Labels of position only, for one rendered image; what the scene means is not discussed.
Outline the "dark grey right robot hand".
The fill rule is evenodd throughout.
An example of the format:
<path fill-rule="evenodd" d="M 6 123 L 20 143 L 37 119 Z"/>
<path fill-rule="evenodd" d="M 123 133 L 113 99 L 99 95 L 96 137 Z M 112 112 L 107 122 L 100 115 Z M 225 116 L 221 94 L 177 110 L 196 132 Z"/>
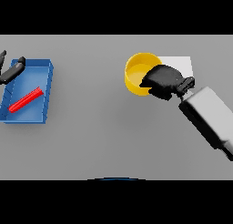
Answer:
<path fill-rule="evenodd" d="M 183 77 L 172 66 L 157 65 L 146 73 L 139 86 L 148 87 L 149 94 L 168 101 L 173 94 L 183 97 L 190 88 L 195 86 L 195 78 Z"/>

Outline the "blue tray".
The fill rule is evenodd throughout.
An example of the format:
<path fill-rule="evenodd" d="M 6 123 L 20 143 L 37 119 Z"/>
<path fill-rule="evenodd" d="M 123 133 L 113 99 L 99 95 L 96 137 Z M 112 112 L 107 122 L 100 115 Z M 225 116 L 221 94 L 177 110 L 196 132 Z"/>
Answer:
<path fill-rule="evenodd" d="M 50 59 L 27 59 L 24 72 L 5 85 L 0 102 L 0 122 L 6 124 L 45 124 L 53 80 Z M 37 88 L 43 94 L 11 113 L 8 108 Z"/>

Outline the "pale square measuring scale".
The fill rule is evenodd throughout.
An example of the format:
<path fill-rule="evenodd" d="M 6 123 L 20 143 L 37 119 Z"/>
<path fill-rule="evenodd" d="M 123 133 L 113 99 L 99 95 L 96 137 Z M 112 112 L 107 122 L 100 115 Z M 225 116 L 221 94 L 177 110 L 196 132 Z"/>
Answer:
<path fill-rule="evenodd" d="M 190 56 L 159 56 L 159 59 L 163 65 L 174 67 L 183 77 L 193 76 Z"/>

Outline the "yellow bowl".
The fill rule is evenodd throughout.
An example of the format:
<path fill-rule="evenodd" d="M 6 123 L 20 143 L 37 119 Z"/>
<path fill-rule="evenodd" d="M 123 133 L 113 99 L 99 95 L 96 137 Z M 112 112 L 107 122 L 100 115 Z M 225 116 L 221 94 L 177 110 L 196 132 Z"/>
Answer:
<path fill-rule="evenodd" d="M 150 69 L 161 64 L 162 61 L 160 58 L 151 53 L 137 53 L 132 55 L 127 60 L 124 71 L 124 82 L 127 90 L 140 97 L 148 96 L 149 87 L 140 87 L 139 85 Z"/>

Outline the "red beaker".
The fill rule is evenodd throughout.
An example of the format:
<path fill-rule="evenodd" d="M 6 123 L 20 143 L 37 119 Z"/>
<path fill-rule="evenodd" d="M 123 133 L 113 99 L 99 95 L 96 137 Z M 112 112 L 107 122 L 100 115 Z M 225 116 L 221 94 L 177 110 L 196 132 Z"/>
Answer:
<path fill-rule="evenodd" d="M 36 98 L 42 96 L 43 94 L 44 92 L 42 91 L 42 89 L 40 87 L 37 87 L 30 93 L 26 94 L 24 97 L 21 97 L 14 104 L 10 105 L 8 111 L 10 113 L 15 113 L 19 109 L 23 108 L 24 106 L 35 100 Z"/>

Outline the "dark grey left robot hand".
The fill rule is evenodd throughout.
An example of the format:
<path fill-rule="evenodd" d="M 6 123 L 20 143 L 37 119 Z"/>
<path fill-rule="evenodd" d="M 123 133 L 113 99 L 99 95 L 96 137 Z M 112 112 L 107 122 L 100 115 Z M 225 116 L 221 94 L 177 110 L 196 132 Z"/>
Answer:
<path fill-rule="evenodd" d="M 7 85 L 25 70 L 25 58 L 21 56 L 7 71 L 2 72 L 6 51 L 0 53 L 0 85 Z"/>

